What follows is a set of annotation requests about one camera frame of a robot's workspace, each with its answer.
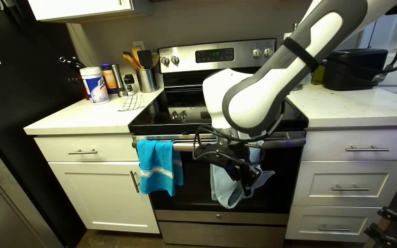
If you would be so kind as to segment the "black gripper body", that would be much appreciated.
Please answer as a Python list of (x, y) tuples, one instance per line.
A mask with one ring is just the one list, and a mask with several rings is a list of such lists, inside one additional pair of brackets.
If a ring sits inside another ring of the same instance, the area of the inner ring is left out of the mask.
[(199, 134), (194, 137), (194, 158), (221, 166), (236, 181), (242, 183), (245, 192), (252, 192), (254, 181), (260, 177), (260, 165), (264, 154), (254, 154), (242, 143), (227, 144), (216, 137), (202, 140)]

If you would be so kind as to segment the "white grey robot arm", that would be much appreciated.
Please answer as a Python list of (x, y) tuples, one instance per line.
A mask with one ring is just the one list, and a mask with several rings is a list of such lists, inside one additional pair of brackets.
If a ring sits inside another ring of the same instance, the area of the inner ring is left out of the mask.
[(221, 137), (201, 144), (194, 155), (236, 181), (245, 194), (267, 176), (260, 162), (242, 158), (236, 147), (269, 137), (283, 118), (283, 103), (301, 79), (345, 38), (387, 13), (397, 0), (315, 0), (297, 28), (256, 72), (220, 70), (203, 82), (212, 122), (206, 129)]

